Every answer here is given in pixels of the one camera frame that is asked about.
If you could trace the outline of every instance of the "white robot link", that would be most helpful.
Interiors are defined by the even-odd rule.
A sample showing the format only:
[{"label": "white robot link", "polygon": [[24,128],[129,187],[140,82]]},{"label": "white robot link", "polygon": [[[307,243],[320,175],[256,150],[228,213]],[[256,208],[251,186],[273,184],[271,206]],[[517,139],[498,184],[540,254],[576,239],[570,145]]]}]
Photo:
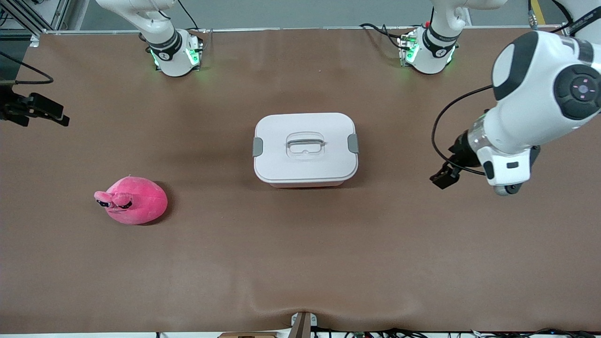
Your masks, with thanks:
[{"label": "white robot link", "polygon": [[[542,144],[599,113],[601,0],[563,3],[571,16],[580,15],[570,25],[570,35],[576,37],[531,31],[499,54],[492,69],[497,104],[449,148],[453,155],[430,178],[438,187],[457,182],[459,171],[471,171],[467,167],[482,166],[497,194],[515,194],[530,178]],[[583,3],[594,9],[586,11]]]},{"label": "white robot link", "polygon": [[466,8],[493,10],[507,0],[432,0],[430,25],[421,26],[398,42],[401,61],[425,74],[440,72],[450,61],[466,25]]},{"label": "white robot link", "polygon": [[96,0],[136,26],[150,46],[157,67],[168,76],[183,76],[200,66],[202,43],[197,36],[175,29],[162,13],[176,0]]}]

